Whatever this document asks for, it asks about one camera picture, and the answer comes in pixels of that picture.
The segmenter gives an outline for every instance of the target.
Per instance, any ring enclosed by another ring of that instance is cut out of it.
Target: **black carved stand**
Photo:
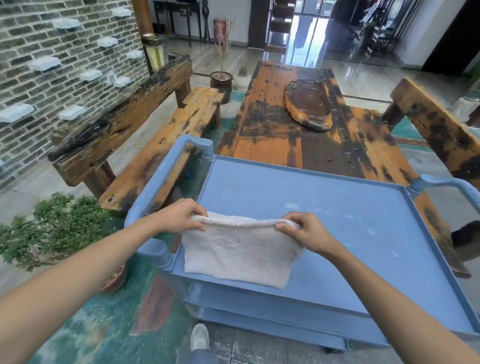
[[[208,31],[208,15],[210,14],[210,10],[208,9],[208,0],[202,0],[202,14],[204,15],[204,41],[210,42],[210,32]]]

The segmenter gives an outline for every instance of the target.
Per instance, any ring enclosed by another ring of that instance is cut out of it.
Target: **wooden bench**
[[[393,102],[382,116],[392,130],[405,116],[453,177],[480,190],[480,141],[455,116],[408,78],[403,78],[390,97]],[[452,232],[457,255],[467,261],[480,255],[480,221]]]
[[[211,88],[197,88],[191,92],[192,73],[190,57],[179,56],[93,123],[68,134],[65,131],[54,132],[52,142],[56,146],[48,158],[60,176],[69,186],[85,182],[103,208],[128,211],[180,135],[201,136],[210,121],[220,123],[219,106],[223,94]],[[179,108],[116,177],[107,158],[173,92]],[[160,208],[168,197],[191,151],[185,151],[177,162],[156,199],[156,208]]]

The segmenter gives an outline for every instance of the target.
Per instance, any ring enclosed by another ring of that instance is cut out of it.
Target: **white shoe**
[[[208,329],[204,324],[196,324],[190,336],[190,350],[209,349]]]

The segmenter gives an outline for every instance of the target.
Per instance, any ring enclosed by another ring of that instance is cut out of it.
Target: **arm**
[[[300,224],[302,229],[287,224],[276,228],[340,271],[403,362],[480,362],[480,356],[467,344],[350,253],[314,214],[290,212],[283,218]]]
[[[2,363],[26,363],[107,279],[151,237],[163,231],[204,229],[207,216],[191,199],[148,215],[56,264],[0,299]]]

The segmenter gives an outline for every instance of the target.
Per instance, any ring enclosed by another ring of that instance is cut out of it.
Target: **wooden tabletop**
[[[333,118],[329,131],[309,131],[285,110],[284,88],[299,78],[327,85]],[[332,70],[271,62],[258,63],[217,154],[401,185],[417,177],[380,116],[345,104]],[[423,192],[414,202],[455,275],[470,277],[453,250],[448,225],[428,195]]]

